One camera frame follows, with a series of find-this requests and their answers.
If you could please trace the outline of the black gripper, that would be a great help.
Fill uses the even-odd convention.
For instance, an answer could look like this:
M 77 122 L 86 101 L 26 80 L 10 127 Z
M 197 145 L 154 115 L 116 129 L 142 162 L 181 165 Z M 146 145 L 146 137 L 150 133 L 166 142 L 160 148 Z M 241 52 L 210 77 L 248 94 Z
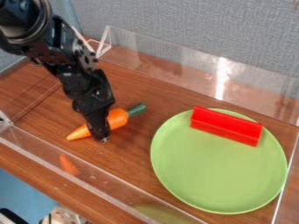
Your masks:
M 114 103 L 114 96 L 104 71 L 62 73 L 58 78 L 64 93 L 72 99 L 73 110 L 85 115 L 92 137 L 105 142 L 110 134 L 108 108 Z

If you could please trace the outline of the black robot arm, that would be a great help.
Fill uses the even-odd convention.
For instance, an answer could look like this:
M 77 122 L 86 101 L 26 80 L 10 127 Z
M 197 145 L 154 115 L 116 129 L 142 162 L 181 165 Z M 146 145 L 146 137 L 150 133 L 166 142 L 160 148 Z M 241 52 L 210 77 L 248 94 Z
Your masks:
M 0 49 L 25 56 L 60 80 L 73 110 L 82 114 L 93 138 L 109 138 L 108 111 L 114 103 L 96 53 L 48 0 L 0 0 Z

